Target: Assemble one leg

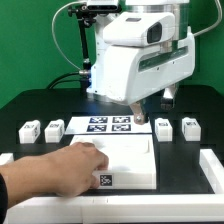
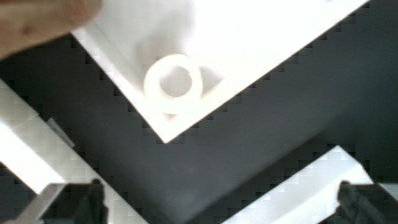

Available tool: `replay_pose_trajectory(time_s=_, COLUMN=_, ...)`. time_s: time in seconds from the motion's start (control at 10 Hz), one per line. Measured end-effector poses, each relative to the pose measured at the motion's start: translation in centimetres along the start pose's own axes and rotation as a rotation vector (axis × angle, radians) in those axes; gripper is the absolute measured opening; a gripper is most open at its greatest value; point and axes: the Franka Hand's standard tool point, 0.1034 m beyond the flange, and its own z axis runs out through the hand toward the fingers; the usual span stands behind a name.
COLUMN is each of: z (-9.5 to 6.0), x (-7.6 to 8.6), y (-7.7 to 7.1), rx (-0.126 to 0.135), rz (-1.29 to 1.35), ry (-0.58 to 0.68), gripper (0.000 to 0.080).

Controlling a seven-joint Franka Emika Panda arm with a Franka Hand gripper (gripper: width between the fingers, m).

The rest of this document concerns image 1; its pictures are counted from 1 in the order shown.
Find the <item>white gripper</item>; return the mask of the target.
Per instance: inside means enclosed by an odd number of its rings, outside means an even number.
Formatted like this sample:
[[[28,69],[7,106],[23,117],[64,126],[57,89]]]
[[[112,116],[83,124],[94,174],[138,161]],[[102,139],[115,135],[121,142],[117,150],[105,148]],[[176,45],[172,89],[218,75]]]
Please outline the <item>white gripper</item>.
[[[193,73],[194,36],[188,33],[176,41],[176,31],[176,18],[170,12],[124,12],[103,30],[109,44],[104,56],[106,95],[119,104],[131,104],[136,124],[148,121],[143,103],[136,101],[165,88],[161,108],[171,110],[175,83]]]

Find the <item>person's forearm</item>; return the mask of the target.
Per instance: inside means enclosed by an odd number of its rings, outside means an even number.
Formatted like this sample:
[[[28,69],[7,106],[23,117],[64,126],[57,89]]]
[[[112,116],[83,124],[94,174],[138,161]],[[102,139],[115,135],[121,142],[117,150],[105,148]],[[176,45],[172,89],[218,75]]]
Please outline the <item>person's forearm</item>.
[[[28,156],[0,166],[11,208],[32,197],[52,193],[55,177],[53,163],[45,156]]]

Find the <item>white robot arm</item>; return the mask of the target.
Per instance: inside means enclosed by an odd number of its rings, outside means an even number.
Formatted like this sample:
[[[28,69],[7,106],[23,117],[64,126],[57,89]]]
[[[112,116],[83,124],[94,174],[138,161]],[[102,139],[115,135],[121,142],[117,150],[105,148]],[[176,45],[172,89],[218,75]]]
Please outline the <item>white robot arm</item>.
[[[147,98],[161,91],[164,110],[174,107],[178,83],[195,67],[188,25],[190,0],[88,0],[96,15],[97,59],[88,93],[127,105],[137,124],[148,121]]]

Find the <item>person's hand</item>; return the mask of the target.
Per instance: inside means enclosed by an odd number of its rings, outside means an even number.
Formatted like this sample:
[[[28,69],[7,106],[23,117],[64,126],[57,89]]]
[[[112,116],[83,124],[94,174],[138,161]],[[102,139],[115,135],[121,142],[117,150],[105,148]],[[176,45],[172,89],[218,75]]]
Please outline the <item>person's hand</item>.
[[[46,191],[73,197],[99,187],[93,175],[106,170],[109,158],[92,143],[75,143],[43,156]]]

